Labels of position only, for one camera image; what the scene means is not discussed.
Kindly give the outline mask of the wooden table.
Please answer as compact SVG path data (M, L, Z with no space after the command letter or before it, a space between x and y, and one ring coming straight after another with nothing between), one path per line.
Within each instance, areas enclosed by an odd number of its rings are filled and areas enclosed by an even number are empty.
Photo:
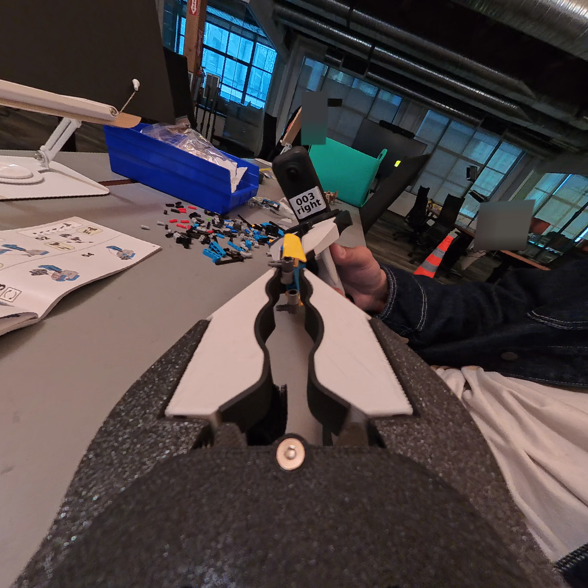
M473 243L475 237L474 229L471 229L466 226L462 226L458 223L455 223L454 228L460 236L465 236L467 248L471 243ZM523 267L531 267L540 270L550 270L549 267L542 265L537 261L533 261L529 258L526 258L520 254L517 254L512 251L497 251L499 254L499 258L502 260L501 264L496 268L499 271L500 275L503 275L509 268L523 268Z

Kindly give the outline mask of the white garment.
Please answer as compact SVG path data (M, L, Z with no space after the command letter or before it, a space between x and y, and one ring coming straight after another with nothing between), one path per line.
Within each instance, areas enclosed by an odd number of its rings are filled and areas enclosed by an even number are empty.
M527 526L555 562L587 543L587 390L433 367L481 430Z

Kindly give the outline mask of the green plastic bin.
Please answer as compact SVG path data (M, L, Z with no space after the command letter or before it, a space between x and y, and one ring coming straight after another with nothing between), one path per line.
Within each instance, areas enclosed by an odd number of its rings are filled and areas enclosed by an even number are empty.
M377 158L347 145L326 139L325 144L312 145L309 156L325 192L337 192L338 199L361 208L378 172L387 149Z

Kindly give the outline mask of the white desk lamp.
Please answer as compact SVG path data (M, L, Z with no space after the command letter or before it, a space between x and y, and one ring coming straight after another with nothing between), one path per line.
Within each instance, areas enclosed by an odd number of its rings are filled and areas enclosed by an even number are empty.
M108 194L108 188L62 164L53 163L53 159L83 121L118 128L133 128L141 121L139 116L125 114L110 105L6 80L1 81L1 104L62 118L33 157L1 156L1 199L4 201Z

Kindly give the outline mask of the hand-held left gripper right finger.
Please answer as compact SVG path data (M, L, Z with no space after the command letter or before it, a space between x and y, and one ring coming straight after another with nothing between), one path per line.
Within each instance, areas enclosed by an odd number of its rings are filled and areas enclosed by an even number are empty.
M324 428L340 434L349 411L368 419L413 415L370 317L307 269L300 294L313 340L307 402Z

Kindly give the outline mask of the open instruction booklet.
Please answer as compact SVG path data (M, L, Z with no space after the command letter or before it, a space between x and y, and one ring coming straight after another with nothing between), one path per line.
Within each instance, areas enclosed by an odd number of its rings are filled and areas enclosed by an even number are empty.
M72 290L160 250L80 217L1 231L1 335L39 322Z

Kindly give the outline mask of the metal rod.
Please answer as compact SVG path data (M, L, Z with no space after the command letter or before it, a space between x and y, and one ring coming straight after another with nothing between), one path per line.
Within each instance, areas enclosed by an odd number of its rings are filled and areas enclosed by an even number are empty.
M124 110L126 109L126 107L129 105L130 101L135 96L136 92L139 91L140 86L141 86L139 80L136 79L136 78L133 78L132 79L132 86L133 86L133 91L130 94L129 98L126 100L126 102L123 104L123 106L121 107L121 109L119 110L119 114L122 114L124 112Z

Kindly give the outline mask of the black office chair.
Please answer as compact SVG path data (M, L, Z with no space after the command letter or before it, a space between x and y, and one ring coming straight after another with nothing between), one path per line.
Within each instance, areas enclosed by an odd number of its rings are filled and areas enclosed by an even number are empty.
M427 231L426 241L429 247L434 249L453 230L465 197L447 195L439 216Z
M429 191L429 187L420 186L417 191L415 203L405 217L405 225L408 229L408 240L410 242L415 242L416 239L429 227Z

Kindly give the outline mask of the person's right hand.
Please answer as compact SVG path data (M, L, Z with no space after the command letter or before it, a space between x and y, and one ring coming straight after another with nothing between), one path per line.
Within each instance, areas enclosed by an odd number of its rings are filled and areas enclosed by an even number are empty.
M389 285L386 273L366 246L330 246L331 257L346 293L366 313L381 313Z

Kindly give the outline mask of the pile of loose bricks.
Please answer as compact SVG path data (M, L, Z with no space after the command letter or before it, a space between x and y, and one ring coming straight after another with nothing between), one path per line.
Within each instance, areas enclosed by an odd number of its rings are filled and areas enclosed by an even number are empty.
M258 251L270 256L270 244L284 236L292 220L273 210L245 207L246 215L215 213L176 201L166 203L152 225L168 241L199 251L217 266L244 262Z

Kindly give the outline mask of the black partition panel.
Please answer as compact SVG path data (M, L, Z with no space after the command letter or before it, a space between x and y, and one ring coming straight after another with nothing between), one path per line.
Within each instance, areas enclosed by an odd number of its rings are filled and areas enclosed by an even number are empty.
M1 79L174 122L155 1L1 1Z

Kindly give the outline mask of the orange traffic cone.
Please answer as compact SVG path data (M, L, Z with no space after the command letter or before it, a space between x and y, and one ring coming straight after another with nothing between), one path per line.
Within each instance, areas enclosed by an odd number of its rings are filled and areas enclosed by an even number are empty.
M419 265L413 274L434 278L443 260L443 257L445 256L448 248L452 245L453 240L453 235L447 235L437 245L435 250L429 254L428 257Z

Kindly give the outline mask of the grey desk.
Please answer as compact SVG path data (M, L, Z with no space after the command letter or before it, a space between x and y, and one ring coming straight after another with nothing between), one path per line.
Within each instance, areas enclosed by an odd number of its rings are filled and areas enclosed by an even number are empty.
M121 396L198 320L265 273L267 246L216 267L165 237L169 197L140 183L110 194L1 203L1 229L82 217L161 247L79 288L36 325L1 336L1 587L46 535L84 452Z

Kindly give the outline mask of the black leaning board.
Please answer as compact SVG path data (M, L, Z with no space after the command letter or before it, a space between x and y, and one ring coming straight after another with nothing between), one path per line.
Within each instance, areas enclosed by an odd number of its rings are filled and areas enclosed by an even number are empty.
M400 165L384 179L374 194L359 209L364 235L367 234L384 211L400 197L402 192L414 184L430 157L431 154L423 154L414 158L403 159Z

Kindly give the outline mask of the yellow blue brick assembly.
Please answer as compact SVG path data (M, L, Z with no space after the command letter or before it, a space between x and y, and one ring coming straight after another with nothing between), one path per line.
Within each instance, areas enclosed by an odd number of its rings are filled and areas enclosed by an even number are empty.
M277 311L288 311L290 314L296 314L298 308L303 305L300 300L300 272L305 268L305 262L301 239L293 233L286 233L284 235L282 259L269 262L270 267L278 270L280 282L286 296L286 303L277 305Z

